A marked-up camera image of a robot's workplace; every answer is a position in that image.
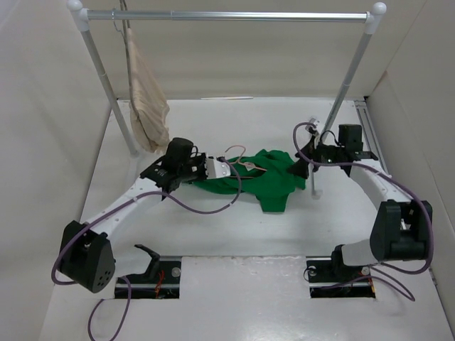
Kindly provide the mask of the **green t shirt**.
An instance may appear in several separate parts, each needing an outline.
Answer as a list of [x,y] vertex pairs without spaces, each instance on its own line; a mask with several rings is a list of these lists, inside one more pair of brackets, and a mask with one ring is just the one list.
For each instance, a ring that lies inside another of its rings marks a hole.
[[235,176],[194,182],[194,186],[219,195],[234,195],[238,190],[253,195],[266,213],[283,213],[287,207],[288,197],[296,190],[306,188],[306,180],[289,174],[287,168],[294,164],[291,156],[280,150],[267,151],[262,149],[253,156],[245,156],[243,161],[250,161],[257,166],[266,168],[262,173],[257,170],[247,171],[241,165],[231,163],[241,177]]

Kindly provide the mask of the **pink wire hanger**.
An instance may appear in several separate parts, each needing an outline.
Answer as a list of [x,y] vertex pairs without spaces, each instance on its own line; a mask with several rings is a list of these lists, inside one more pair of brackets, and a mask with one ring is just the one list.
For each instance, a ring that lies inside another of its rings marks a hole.
[[229,146],[227,149],[224,150],[224,152],[228,153],[230,150],[232,150],[234,148],[240,148],[241,149],[240,155],[233,162],[234,164],[238,164],[238,165],[243,166],[245,168],[245,170],[249,171],[249,172],[250,171],[260,171],[262,173],[265,173],[267,171],[266,168],[259,167],[253,162],[243,161],[242,157],[245,155],[245,153],[247,151],[247,149],[243,145],[235,144],[235,145]]

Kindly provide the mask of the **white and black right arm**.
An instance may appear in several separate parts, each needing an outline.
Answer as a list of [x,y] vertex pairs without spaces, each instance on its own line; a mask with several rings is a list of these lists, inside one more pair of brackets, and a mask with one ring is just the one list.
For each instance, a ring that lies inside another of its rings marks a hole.
[[323,134],[314,123],[297,127],[306,127],[311,138],[296,149],[298,160],[288,171],[307,179],[311,168],[338,167],[377,210],[368,239],[333,250],[328,263],[332,277],[343,280],[355,267],[376,264],[409,275],[425,272],[434,256],[432,206],[388,175],[372,151],[364,150],[361,126],[341,124],[334,145],[323,143]]

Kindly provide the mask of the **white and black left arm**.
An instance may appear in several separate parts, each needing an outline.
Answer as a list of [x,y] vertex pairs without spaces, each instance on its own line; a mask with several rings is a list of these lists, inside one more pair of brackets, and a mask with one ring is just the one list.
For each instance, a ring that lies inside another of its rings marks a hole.
[[163,156],[145,168],[126,192],[85,222],[72,221],[64,231],[52,274],[68,277],[92,293],[100,292],[128,263],[114,254],[115,242],[134,220],[159,204],[181,183],[205,180],[226,171],[213,156],[193,151],[188,139],[174,138]]

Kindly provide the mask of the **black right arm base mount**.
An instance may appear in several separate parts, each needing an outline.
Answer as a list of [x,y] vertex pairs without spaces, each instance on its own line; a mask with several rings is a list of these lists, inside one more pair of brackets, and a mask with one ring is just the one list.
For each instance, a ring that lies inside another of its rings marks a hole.
[[341,246],[330,256],[306,258],[304,279],[309,283],[310,298],[375,298],[369,268],[346,266]]

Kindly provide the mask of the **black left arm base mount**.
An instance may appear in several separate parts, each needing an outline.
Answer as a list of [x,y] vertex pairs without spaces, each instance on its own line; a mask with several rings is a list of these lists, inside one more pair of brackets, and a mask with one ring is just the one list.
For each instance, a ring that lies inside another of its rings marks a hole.
[[181,256],[162,256],[136,244],[117,258],[114,298],[178,299],[181,268]]

